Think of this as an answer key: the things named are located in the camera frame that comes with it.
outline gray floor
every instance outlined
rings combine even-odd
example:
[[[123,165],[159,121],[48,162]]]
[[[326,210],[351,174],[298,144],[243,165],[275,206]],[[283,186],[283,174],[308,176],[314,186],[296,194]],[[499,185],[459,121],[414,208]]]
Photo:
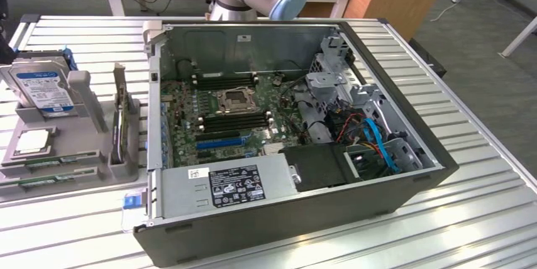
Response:
[[[149,7],[160,11],[166,3],[160,0]],[[111,14],[105,0],[9,0],[9,4],[8,34],[24,13]],[[533,17],[502,0],[462,0],[439,21],[429,22],[449,5],[450,0],[437,0],[414,38],[445,66],[445,81],[453,91],[537,176],[537,148],[532,144],[537,138],[537,36],[511,57],[497,54]],[[172,1],[163,15],[199,16],[206,11],[204,1]],[[132,0],[125,1],[125,12],[141,14]]]

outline metal slotted table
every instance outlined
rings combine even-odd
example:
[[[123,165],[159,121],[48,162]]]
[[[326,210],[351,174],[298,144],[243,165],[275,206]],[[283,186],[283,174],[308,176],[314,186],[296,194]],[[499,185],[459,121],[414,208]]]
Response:
[[[91,72],[91,89],[101,100],[111,99],[115,90],[113,63],[125,64],[128,90],[145,106],[141,151],[148,89],[141,24],[147,19],[43,16],[36,23],[20,24],[11,41],[20,50],[68,45],[79,69]],[[174,268],[522,268],[537,264],[536,180],[390,25],[374,19],[347,21],[459,170],[393,214]],[[371,82],[361,63],[355,65]],[[17,117],[13,95],[1,85],[0,146],[5,147]],[[145,152],[140,154],[144,165]],[[144,182],[141,177],[131,184],[0,204],[0,268],[152,268],[120,226],[121,198]]]

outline green circuit board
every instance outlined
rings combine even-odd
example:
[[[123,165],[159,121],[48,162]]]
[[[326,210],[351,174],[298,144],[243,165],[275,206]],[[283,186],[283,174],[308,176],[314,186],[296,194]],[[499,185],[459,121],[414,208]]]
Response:
[[[240,129],[243,146],[227,146],[222,148],[196,149],[196,135],[204,134],[199,130],[199,117],[216,117],[222,115],[218,93],[222,91],[198,90],[191,82],[163,82],[162,102],[166,105],[166,115],[172,146],[172,165],[184,167],[190,165],[211,163],[235,158],[248,158],[262,155],[263,145],[282,143],[283,146],[299,144],[298,135],[291,132],[288,121],[283,118],[280,110],[295,125],[302,126],[299,110],[291,106],[279,104],[282,90],[291,84],[283,82],[280,86],[272,84],[275,75],[258,75],[255,88],[250,88],[255,102],[255,112],[270,111],[274,122],[270,127]]]

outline motherboard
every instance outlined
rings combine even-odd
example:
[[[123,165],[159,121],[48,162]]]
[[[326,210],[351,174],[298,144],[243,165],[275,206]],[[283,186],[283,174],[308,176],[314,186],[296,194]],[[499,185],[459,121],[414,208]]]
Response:
[[[308,140],[282,74],[162,82],[163,162],[183,167],[270,155]]]

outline power supply label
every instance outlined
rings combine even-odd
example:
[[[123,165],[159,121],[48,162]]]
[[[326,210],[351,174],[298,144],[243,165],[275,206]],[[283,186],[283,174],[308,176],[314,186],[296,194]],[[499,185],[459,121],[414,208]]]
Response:
[[[256,165],[208,173],[212,205],[231,206],[264,199],[264,188]]]
[[[56,72],[17,73],[17,78],[35,107],[45,112],[61,112],[73,108],[73,101]]]

